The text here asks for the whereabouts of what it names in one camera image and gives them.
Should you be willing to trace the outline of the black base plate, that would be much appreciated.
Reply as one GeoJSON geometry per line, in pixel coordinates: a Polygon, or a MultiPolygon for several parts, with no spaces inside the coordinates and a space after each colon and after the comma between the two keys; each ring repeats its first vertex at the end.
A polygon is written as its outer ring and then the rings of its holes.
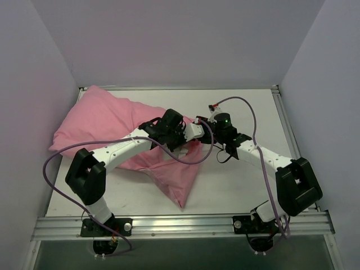
{"type": "Polygon", "coordinates": [[[263,222],[257,214],[234,215],[232,217],[233,231],[237,235],[268,234],[279,232],[275,221],[263,222]]]}
{"type": "Polygon", "coordinates": [[[123,236],[132,234],[132,218],[110,218],[103,226],[94,222],[91,218],[82,221],[81,237],[106,237],[114,236],[113,231],[123,236]]]}

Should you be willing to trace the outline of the aluminium frame rail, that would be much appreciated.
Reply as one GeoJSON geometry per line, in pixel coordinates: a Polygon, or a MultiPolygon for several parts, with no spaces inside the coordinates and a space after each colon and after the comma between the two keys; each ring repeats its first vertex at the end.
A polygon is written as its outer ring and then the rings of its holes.
{"type": "MultiPolygon", "coordinates": [[[[268,237],[268,234],[237,235],[233,231],[232,217],[246,214],[207,215],[144,215],[118,216],[132,218],[132,234],[129,240],[140,239],[190,239],[211,237],[268,237]]],[[[81,237],[84,217],[44,217],[36,222],[33,241],[109,240],[106,237],[81,237]]],[[[331,235],[335,232],[326,211],[309,210],[290,219],[290,236],[331,235]]],[[[272,234],[280,237],[281,232],[272,234]]]]}
{"type": "Polygon", "coordinates": [[[298,159],[301,157],[301,154],[300,154],[300,151],[298,148],[298,144],[297,144],[293,129],[292,129],[289,119],[287,117],[287,113],[286,113],[285,106],[284,106],[284,103],[283,103],[283,100],[281,97],[279,85],[273,85],[271,88],[271,92],[272,92],[272,96],[273,96],[273,99],[274,99],[274,102],[276,105],[278,115],[280,117],[282,128],[285,132],[285,137],[286,137],[289,149],[290,149],[291,156],[294,159],[298,159]]]}
{"type": "Polygon", "coordinates": [[[105,89],[107,91],[155,91],[155,90],[221,90],[221,89],[240,89],[240,90],[260,90],[260,89],[270,89],[275,92],[280,91],[279,85],[272,86],[255,86],[255,87],[201,87],[201,86],[185,86],[185,85],[177,85],[177,86],[119,86],[119,85],[101,85],[100,88],[105,89]]]}

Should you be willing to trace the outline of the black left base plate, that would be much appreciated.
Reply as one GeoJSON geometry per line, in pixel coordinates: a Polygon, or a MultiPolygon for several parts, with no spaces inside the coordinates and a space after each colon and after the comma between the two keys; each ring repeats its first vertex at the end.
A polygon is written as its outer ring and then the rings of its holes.
{"type": "Polygon", "coordinates": [[[114,236],[113,231],[123,236],[132,234],[132,218],[110,218],[103,226],[94,222],[91,218],[82,221],[81,237],[106,237],[114,236]]]}

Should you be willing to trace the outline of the aluminium front frame rail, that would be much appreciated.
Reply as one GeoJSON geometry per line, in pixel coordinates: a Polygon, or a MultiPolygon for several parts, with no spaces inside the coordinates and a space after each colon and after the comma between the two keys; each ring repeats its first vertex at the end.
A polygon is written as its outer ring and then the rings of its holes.
{"type": "MultiPolygon", "coordinates": [[[[268,237],[268,234],[237,235],[233,231],[232,217],[246,214],[207,215],[144,215],[118,216],[132,218],[132,234],[129,240],[140,239],[190,239],[211,237],[268,237]]],[[[44,217],[36,222],[33,241],[109,240],[106,237],[81,237],[84,217],[44,217]]],[[[331,235],[335,232],[326,211],[309,210],[290,219],[290,236],[331,235]]],[[[280,237],[281,232],[272,234],[280,237]]]]}

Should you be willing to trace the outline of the pink pillowcase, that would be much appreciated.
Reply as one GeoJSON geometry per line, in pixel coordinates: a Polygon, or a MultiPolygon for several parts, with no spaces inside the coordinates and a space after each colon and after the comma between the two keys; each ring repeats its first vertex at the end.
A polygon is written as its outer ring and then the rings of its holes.
{"type": "MultiPolygon", "coordinates": [[[[68,112],[54,133],[49,149],[58,151],[81,142],[120,139],[140,124],[164,113],[162,107],[115,97],[93,85],[68,112]]],[[[180,157],[181,162],[156,147],[122,163],[120,168],[146,173],[165,196],[184,208],[200,167],[194,162],[203,158],[203,151],[198,141],[191,141],[182,148],[187,153],[180,157]]]]}

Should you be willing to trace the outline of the aluminium right frame rail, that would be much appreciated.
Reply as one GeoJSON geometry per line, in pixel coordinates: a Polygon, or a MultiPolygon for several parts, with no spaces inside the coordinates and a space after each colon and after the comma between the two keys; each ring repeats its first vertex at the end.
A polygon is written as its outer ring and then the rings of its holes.
{"type": "Polygon", "coordinates": [[[294,159],[298,159],[301,157],[301,154],[300,154],[300,151],[298,148],[298,144],[297,144],[293,129],[292,129],[289,119],[287,117],[287,113],[286,113],[285,106],[284,106],[284,103],[283,103],[283,100],[281,97],[279,85],[273,85],[271,88],[271,92],[272,92],[272,96],[273,96],[273,99],[274,99],[274,102],[276,105],[278,115],[280,117],[282,128],[285,132],[285,137],[286,137],[289,149],[290,149],[291,156],[294,159]]]}

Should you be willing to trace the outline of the aluminium back frame rail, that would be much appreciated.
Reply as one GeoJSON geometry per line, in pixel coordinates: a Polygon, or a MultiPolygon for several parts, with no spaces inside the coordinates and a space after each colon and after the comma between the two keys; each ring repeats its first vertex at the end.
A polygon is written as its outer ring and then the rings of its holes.
{"type": "Polygon", "coordinates": [[[280,91],[279,85],[272,86],[255,86],[255,87],[201,87],[201,86],[185,86],[185,85],[177,85],[177,86],[119,86],[119,85],[101,85],[100,88],[105,89],[107,91],[155,91],[155,90],[221,90],[221,89],[240,89],[240,90],[260,90],[260,89],[270,89],[275,92],[280,91]]]}

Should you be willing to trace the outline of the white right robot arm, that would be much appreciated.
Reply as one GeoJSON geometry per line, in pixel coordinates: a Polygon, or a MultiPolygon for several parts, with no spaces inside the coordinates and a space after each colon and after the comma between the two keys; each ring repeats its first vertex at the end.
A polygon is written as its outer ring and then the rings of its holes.
{"type": "Polygon", "coordinates": [[[219,143],[230,157],[245,161],[275,180],[276,197],[255,207],[250,217],[251,228],[263,232],[270,221],[284,215],[295,217],[323,197],[323,192],[310,162],[300,157],[292,159],[255,143],[250,136],[239,133],[230,115],[220,112],[211,118],[198,117],[204,136],[200,142],[219,143]]]}

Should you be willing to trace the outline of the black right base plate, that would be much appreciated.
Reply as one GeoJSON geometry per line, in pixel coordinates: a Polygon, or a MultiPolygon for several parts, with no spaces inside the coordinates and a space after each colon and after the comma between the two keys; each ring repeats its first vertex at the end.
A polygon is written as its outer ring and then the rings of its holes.
{"type": "Polygon", "coordinates": [[[232,217],[233,231],[237,235],[268,234],[279,232],[275,221],[263,222],[257,214],[234,215],[232,217]]]}

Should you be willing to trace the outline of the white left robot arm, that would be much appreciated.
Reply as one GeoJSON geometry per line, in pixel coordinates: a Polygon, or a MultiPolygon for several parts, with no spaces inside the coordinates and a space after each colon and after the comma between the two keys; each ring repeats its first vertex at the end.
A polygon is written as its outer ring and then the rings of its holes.
{"type": "Polygon", "coordinates": [[[95,218],[93,229],[99,235],[107,236],[114,228],[113,214],[104,199],[107,173],[137,154],[153,149],[157,143],[184,142],[184,129],[183,116],[168,109],[162,117],[142,123],[123,142],[76,152],[65,182],[95,218]]]}

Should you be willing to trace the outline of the white pillowcase label tag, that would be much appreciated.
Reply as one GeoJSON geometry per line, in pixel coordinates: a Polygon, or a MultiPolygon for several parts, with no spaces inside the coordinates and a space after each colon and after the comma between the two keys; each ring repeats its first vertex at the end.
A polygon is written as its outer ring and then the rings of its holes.
{"type": "Polygon", "coordinates": [[[186,156],[188,153],[188,149],[186,148],[181,148],[177,150],[177,158],[183,158],[184,156],[186,156]]]}

